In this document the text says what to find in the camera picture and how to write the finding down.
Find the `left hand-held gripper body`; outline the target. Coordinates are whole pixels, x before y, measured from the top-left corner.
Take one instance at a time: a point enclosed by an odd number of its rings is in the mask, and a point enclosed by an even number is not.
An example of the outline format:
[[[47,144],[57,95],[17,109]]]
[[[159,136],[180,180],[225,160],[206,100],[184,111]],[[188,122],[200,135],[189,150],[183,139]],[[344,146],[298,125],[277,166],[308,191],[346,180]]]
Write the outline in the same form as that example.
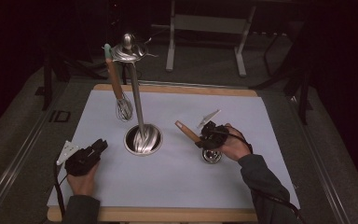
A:
[[[62,147],[62,152],[56,160],[56,164],[64,164],[64,168],[69,175],[86,175],[101,159],[101,155],[97,156],[95,152],[92,152],[90,146],[80,148],[72,142],[66,141]]]

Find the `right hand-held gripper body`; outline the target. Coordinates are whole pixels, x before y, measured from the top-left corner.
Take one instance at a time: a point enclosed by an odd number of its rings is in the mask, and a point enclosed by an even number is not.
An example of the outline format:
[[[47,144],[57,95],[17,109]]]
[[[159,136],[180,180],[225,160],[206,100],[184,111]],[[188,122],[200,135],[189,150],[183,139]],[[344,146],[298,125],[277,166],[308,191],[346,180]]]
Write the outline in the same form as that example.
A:
[[[212,139],[216,142],[217,148],[224,145],[229,134],[229,130],[224,125],[217,126],[212,121],[212,118],[214,118],[219,112],[220,109],[217,109],[214,112],[204,116],[200,124],[198,125],[198,129],[200,129],[200,134],[210,135]]]

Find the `steel utensil rack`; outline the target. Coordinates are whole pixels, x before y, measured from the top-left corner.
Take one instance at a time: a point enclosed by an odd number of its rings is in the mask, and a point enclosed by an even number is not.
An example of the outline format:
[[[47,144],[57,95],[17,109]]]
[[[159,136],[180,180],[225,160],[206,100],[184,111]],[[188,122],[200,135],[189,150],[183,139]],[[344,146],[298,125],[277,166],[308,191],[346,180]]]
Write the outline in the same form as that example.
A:
[[[147,156],[156,152],[162,143],[162,132],[153,124],[145,123],[138,77],[135,63],[148,55],[145,43],[137,43],[134,35],[124,34],[121,42],[114,47],[109,44],[103,46],[105,64],[111,86],[117,101],[117,118],[122,121],[130,121],[133,111],[136,111],[137,124],[130,128],[124,137],[125,148],[133,155]],[[131,87],[134,105],[124,93],[117,74],[115,62],[128,66],[131,75]]]

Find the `person's left hand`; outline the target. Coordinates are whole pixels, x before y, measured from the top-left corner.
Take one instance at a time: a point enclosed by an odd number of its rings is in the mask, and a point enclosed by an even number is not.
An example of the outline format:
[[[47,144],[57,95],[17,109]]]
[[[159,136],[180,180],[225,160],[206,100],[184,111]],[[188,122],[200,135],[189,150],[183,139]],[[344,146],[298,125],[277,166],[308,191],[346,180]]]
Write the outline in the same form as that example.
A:
[[[99,163],[96,163],[86,175],[74,176],[68,175],[67,182],[75,195],[92,196],[95,185],[95,174]]]

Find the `person's right hand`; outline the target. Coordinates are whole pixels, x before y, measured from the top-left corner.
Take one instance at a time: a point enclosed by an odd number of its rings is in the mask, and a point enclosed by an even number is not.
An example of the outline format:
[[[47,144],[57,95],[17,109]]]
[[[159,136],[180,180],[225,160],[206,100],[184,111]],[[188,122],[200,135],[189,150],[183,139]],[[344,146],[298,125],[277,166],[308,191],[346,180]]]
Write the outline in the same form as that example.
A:
[[[226,142],[218,148],[218,151],[234,161],[238,161],[242,157],[252,154],[252,150],[243,134],[229,123],[227,123],[225,127],[229,130],[229,136]]]

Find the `light blue table mat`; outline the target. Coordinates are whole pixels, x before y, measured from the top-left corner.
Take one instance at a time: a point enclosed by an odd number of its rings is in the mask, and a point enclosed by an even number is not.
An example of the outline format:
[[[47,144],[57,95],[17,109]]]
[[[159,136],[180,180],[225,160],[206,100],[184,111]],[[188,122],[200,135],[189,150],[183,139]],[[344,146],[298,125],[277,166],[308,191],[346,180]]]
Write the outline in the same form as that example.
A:
[[[144,119],[158,126],[163,135],[160,149],[145,157],[124,147],[125,132],[135,125],[116,117],[116,103],[110,91],[92,91],[72,139],[88,147],[98,139],[108,147],[101,155],[96,174],[95,196],[103,206],[173,208],[252,207],[250,190],[243,183],[240,166],[222,158],[206,163],[200,148],[176,126],[181,121],[193,132],[203,117],[214,115],[218,125],[229,123],[241,131],[261,155],[268,168],[298,203],[269,115],[259,97],[217,96],[144,92]]]

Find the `black stand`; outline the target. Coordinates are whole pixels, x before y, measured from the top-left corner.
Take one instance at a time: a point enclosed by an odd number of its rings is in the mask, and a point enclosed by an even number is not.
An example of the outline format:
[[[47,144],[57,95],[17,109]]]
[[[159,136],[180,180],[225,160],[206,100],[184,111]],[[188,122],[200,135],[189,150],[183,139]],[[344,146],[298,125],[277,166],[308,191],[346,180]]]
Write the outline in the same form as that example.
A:
[[[250,87],[250,90],[263,90],[285,78],[288,79],[288,82],[283,88],[283,92],[286,96],[290,96],[295,99],[297,91],[300,91],[299,98],[297,99],[298,104],[298,116],[304,125],[307,124],[306,120],[306,111],[307,111],[307,102],[308,102],[308,92],[310,84],[310,70],[305,65],[290,65],[289,64],[289,54],[286,55],[282,64],[278,68],[270,73],[269,63],[267,60],[267,53],[272,45],[275,43],[277,37],[274,37],[273,40],[268,45],[265,53],[263,54],[263,62],[266,66],[270,79],[264,81],[260,84]]]
[[[104,79],[104,77],[97,75],[87,66],[69,57],[62,51],[56,50],[52,46],[43,46],[42,50],[44,53],[43,86],[39,87],[35,94],[42,95],[44,97],[44,104],[42,107],[43,111],[47,110],[52,103],[52,74],[55,74],[59,81],[68,82],[71,78],[71,75],[68,71],[69,65],[87,77],[91,77],[93,79]]]

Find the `white metal stand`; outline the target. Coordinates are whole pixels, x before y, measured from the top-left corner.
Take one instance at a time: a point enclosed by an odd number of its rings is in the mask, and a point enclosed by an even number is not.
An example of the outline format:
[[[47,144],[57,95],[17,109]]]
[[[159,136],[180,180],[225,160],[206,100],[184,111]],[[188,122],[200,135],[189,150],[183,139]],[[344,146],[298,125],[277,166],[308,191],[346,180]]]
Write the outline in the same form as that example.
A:
[[[170,24],[167,26],[170,35],[165,70],[167,72],[173,71],[176,30],[234,34],[241,36],[240,43],[234,48],[234,55],[236,59],[238,73],[240,77],[246,77],[247,72],[242,53],[247,37],[250,34],[257,6],[250,6],[250,9],[247,12],[246,19],[231,19],[177,14],[175,12],[175,5],[176,0],[170,0]]]

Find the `dark floor bracket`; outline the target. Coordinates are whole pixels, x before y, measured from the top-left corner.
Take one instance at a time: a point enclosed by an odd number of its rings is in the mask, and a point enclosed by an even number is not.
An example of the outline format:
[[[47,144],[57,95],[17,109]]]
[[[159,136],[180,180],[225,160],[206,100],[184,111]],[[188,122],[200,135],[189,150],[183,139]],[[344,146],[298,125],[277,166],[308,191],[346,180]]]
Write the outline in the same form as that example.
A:
[[[54,110],[50,115],[49,122],[67,122],[71,118],[70,111]]]

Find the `metal floor rail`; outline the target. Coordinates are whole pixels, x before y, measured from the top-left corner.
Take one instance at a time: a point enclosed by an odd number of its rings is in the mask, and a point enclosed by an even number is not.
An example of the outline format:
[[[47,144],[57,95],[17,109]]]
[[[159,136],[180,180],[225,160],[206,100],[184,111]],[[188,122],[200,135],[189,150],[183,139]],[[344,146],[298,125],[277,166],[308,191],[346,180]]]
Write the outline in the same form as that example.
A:
[[[321,186],[324,190],[324,195],[329,202],[337,224],[350,224],[348,215],[337,195],[336,188],[326,170],[319,150],[310,136],[309,128],[302,122],[301,118],[297,119],[297,123],[299,124],[300,131],[304,136],[306,146],[310,150],[310,160],[320,180]]]
[[[42,128],[48,120],[48,117],[51,115],[53,107],[56,105],[59,96],[53,97],[47,106],[44,106],[42,114],[39,116],[38,120],[35,122],[32,130],[28,133],[26,139],[22,143],[18,153],[13,158],[13,160],[8,164],[8,167],[3,172],[0,177],[0,205],[5,199],[7,193],[9,192],[12,184],[16,180],[23,164],[25,163],[27,157],[34,148],[35,142],[37,141],[39,135],[42,132]]]

